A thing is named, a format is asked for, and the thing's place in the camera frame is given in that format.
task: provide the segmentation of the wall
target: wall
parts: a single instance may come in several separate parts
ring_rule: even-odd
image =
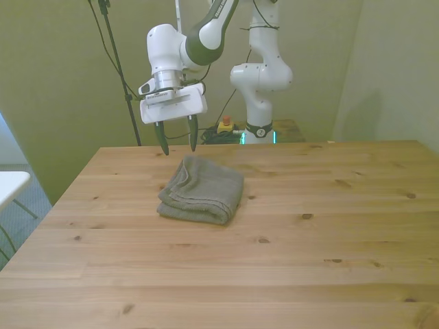
[[[281,51],[295,81],[290,91],[274,96],[274,115],[297,120],[310,141],[331,136],[362,1],[282,1]],[[181,2],[187,32],[209,7],[206,0]],[[133,88],[150,78],[145,36],[153,26],[175,22],[174,4],[111,1],[115,40]],[[224,57],[206,79],[209,113],[200,125],[216,120],[233,91],[229,73],[248,53],[248,32],[239,28],[248,27],[250,13],[248,6],[238,9]],[[1,0],[0,45],[0,108],[52,203],[99,147],[135,145],[121,83],[87,0]],[[137,104],[134,109],[139,121]],[[226,113],[246,118],[240,95]],[[152,127],[139,127],[144,145],[155,145]],[[183,121],[167,127],[176,135],[187,131]]]
[[[339,141],[416,139],[439,151],[439,1],[365,0]]]
[[[0,113],[0,165],[24,165],[26,158]]]

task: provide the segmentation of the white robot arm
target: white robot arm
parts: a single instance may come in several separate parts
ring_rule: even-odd
[[[278,50],[278,0],[215,0],[208,15],[188,34],[172,25],[153,28],[147,35],[148,57],[153,78],[139,89],[144,123],[153,123],[165,154],[169,154],[163,121],[188,118],[191,148],[198,137],[197,115],[207,111],[203,84],[187,85],[183,71],[198,71],[218,60],[224,50],[226,29],[239,3],[253,2],[250,46],[263,57],[261,64],[233,68],[231,82],[247,104],[249,143],[272,143],[272,105],[258,91],[284,90],[292,83],[292,70]]]

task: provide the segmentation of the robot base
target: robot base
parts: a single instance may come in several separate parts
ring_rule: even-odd
[[[276,132],[272,130],[266,137],[257,138],[253,133],[246,130],[241,137],[241,144],[276,144]]]

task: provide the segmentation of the white chair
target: white chair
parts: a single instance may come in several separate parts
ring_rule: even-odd
[[[37,219],[31,210],[29,210],[24,204],[17,201],[15,197],[21,193],[21,191],[30,184],[30,174],[23,171],[0,171],[0,211],[2,211],[9,203],[14,202],[17,206],[22,208],[25,212]],[[12,250],[16,252],[16,248],[10,238],[9,234],[0,225],[0,230],[5,234],[6,239],[9,241]],[[9,261],[10,258],[0,249],[0,254]]]

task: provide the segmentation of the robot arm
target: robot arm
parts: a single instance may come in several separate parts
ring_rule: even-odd
[[[278,0],[256,1],[259,2],[262,10],[266,11],[266,14],[274,17],[275,20],[278,18]],[[253,0],[215,0],[206,18],[198,23],[189,32],[188,36],[177,32],[169,24],[159,25],[148,33],[147,50],[153,78],[139,89],[139,94],[145,97],[141,101],[141,117],[144,123],[154,124],[157,138],[165,154],[169,154],[169,148],[165,137],[163,121],[183,117],[187,117],[191,129],[191,148],[195,151],[198,138],[197,115],[207,111],[207,104],[204,98],[203,84],[188,85],[184,81],[183,70],[200,70],[221,57],[224,50],[226,30],[230,20],[238,4],[245,2],[253,2]],[[253,37],[250,37],[250,40],[260,38],[262,43],[267,40],[269,41],[266,45],[261,43],[255,49],[264,56],[266,65],[258,64],[256,67],[255,64],[254,71],[235,67],[232,79],[233,84],[243,93],[246,99],[248,112],[252,112],[253,108],[264,111],[263,115],[265,118],[262,122],[266,122],[268,118],[271,119],[271,107],[267,109],[267,105],[270,105],[270,102],[260,106],[260,100],[256,96],[257,90],[260,87],[262,87],[262,90],[268,89],[266,88],[267,85],[269,85],[270,91],[286,88],[284,81],[288,80],[290,82],[292,74],[289,67],[278,56],[277,29],[255,28],[264,27],[267,23],[262,21],[263,17],[260,12],[259,17],[255,18],[255,15],[254,13],[250,30],[250,35]],[[273,47],[273,49],[266,52],[264,51],[265,46]],[[282,76],[286,78],[281,78],[281,80],[276,78],[273,76],[276,72],[283,73]],[[257,125],[257,119],[252,120],[252,123],[256,124],[252,126],[252,129],[256,129],[254,127],[261,127],[261,125]]]
[[[217,0],[207,16],[194,26],[180,49],[182,61],[192,69],[210,65],[224,50],[226,30],[239,0]]]

